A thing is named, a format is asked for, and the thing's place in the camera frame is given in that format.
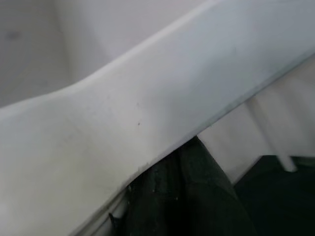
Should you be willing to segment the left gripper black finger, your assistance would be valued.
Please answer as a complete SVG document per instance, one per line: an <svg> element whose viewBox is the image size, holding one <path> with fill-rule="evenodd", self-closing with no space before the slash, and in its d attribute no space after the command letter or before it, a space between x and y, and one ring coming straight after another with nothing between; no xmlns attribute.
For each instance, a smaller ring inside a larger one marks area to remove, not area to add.
<svg viewBox="0 0 315 236"><path fill-rule="evenodd" d="M225 173L194 137L129 186L117 236L239 236L246 214Z"/></svg>

